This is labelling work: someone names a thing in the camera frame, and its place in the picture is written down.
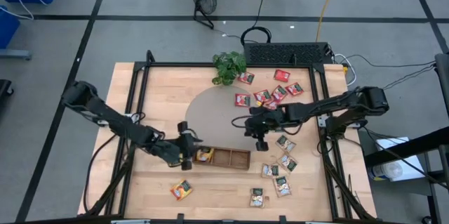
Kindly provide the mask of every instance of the gray circular mat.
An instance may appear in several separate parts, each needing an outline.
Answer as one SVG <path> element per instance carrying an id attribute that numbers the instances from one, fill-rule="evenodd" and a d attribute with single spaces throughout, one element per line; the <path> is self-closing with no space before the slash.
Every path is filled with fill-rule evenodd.
<path id="1" fill-rule="evenodd" d="M 202 145 L 255 151 L 257 139 L 245 137 L 245 129 L 231 125 L 233 118 L 250 114 L 247 107 L 234 105 L 236 93 L 249 94 L 235 86 L 216 86 L 198 94 L 190 103 L 185 119 L 198 138 L 204 140 Z M 250 104 L 255 106 L 252 94 Z M 243 126 L 245 120 L 235 124 Z"/>

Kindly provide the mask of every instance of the yellow cable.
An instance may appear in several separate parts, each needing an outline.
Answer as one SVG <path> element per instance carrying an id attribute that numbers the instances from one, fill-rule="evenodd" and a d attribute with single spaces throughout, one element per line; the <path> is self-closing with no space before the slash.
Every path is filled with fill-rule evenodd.
<path id="1" fill-rule="evenodd" d="M 329 0 L 326 0 L 326 3 L 323 6 L 323 10 L 321 10 L 320 20 L 318 22 L 318 30 L 316 31 L 315 42 L 318 42 L 318 40 L 320 39 L 321 22 L 323 21 L 323 15 L 324 15 L 324 12 L 326 11 L 326 8 L 328 7 L 328 4 L 329 4 Z"/>

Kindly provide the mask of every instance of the wooden table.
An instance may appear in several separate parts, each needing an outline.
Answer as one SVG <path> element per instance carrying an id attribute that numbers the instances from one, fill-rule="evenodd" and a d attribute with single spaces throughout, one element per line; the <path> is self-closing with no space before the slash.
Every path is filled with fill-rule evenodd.
<path id="1" fill-rule="evenodd" d="M 325 69 L 329 95 L 339 95 L 346 91 L 342 66 L 325 65 Z M 107 104 L 122 113 L 126 105 L 132 70 L 133 63 L 117 63 L 109 87 Z M 312 102 L 308 71 L 285 70 L 291 73 L 288 83 L 299 82 L 304 93 L 295 97 L 289 95 L 283 103 Z M 271 91 L 278 84 L 282 84 L 273 80 L 272 68 L 251 68 L 248 71 L 256 76 L 253 84 L 235 81 L 234 85 L 248 90 L 249 93 L 266 88 Z M 213 87 L 210 80 L 215 74 L 216 70 L 211 67 L 151 67 L 143 107 L 147 116 L 142 124 L 165 131 L 167 138 L 176 138 L 177 123 L 185 119 L 187 108 L 195 96 Z M 135 95 L 133 111 L 137 106 L 137 99 L 138 93 Z M 99 129 L 95 149 L 111 135 L 109 129 Z M 158 157 L 137 150 L 125 217 L 175 219 L 178 213 L 184 213 L 186 219 L 206 220 L 278 220 L 280 215 L 285 215 L 287 220 L 332 220 L 323 160 L 316 151 L 319 141 L 316 119 L 312 118 L 305 123 L 296 136 L 288 136 L 297 143 L 291 155 L 298 160 L 299 165 L 288 177 L 293 195 L 282 198 L 276 196 L 272 179 L 260 176 L 262 164 L 273 163 L 282 154 L 281 149 L 274 144 L 279 136 L 280 133 L 266 135 L 269 151 L 252 152 L 248 171 L 199 165 L 194 165 L 191 171 L 181 171 L 180 168 L 168 168 Z M 347 130 L 346 137 L 358 142 L 357 133 L 353 129 Z M 109 185 L 117 143 L 118 140 L 115 140 L 106 146 L 93 164 L 88 190 L 89 207 L 92 207 Z M 352 190 L 356 192 L 368 213 L 376 216 L 361 148 L 341 140 L 340 152 L 345 176 L 351 174 Z M 183 178 L 189 181 L 194 191 L 177 202 L 170 193 L 170 188 Z M 264 209 L 249 207 L 252 187 L 263 187 L 265 194 L 269 196 Z M 118 198 L 116 195 L 113 213 L 117 212 Z M 341 199 L 337 200 L 337 204 L 339 215 L 343 217 Z"/>

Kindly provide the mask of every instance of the wooden tray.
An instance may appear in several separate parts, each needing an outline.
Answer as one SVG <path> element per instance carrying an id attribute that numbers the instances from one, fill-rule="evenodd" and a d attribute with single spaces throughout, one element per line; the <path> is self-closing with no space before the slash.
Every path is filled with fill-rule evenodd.
<path id="1" fill-rule="evenodd" d="M 210 147 L 214 149 L 213 156 L 209 162 L 201 162 L 196 159 L 194 155 L 194 163 L 207 165 L 207 166 L 219 166 L 223 168 L 231 169 L 243 169 L 248 170 L 250 168 L 250 156 L 251 151 L 247 150 L 235 150 L 224 147 Z"/>

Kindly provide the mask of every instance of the white cable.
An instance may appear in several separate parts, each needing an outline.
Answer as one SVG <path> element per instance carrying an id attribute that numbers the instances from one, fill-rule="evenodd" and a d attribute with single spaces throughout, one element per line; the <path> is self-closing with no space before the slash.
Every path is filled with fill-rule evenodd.
<path id="1" fill-rule="evenodd" d="M 352 81 L 351 81 L 349 84 L 347 84 L 347 85 L 350 86 L 351 84 L 355 83 L 356 80 L 357 80 L 357 74 L 356 74 L 356 71 L 354 70 L 354 68 L 352 67 L 351 63 L 349 62 L 349 60 L 346 58 L 346 56 L 344 56 L 344 55 L 342 55 L 342 54 L 336 54 L 336 55 L 334 55 L 334 56 L 341 56 L 341 57 L 343 57 L 344 60 L 343 60 L 342 62 L 347 61 L 349 67 L 351 68 L 352 74 L 354 74 L 354 79 L 352 79 Z"/>
<path id="2" fill-rule="evenodd" d="M 0 7 L 0 9 L 3 10 L 4 12 L 6 12 L 6 13 L 9 13 L 9 14 L 11 14 L 11 15 L 14 15 L 15 17 L 18 17 L 18 18 L 24 18 L 24 19 L 27 19 L 27 20 L 34 20 L 34 15 L 33 15 L 33 13 L 31 13 L 31 12 L 28 10 L 28 8 L 23 4 L 22 0 L 19 0 L 19 2 L 20 2 L 20 4 L 23 6 L 23 8 L 29 13 L 29 15 L 30 15 L 31 17 L 23 16 L 23 15 L 18 15 L 18 14 L 12 13 L 12 12 L 10 12 L 10 11 L 8 11 L 8 10 L 2 8 L 2 7 Z"/>

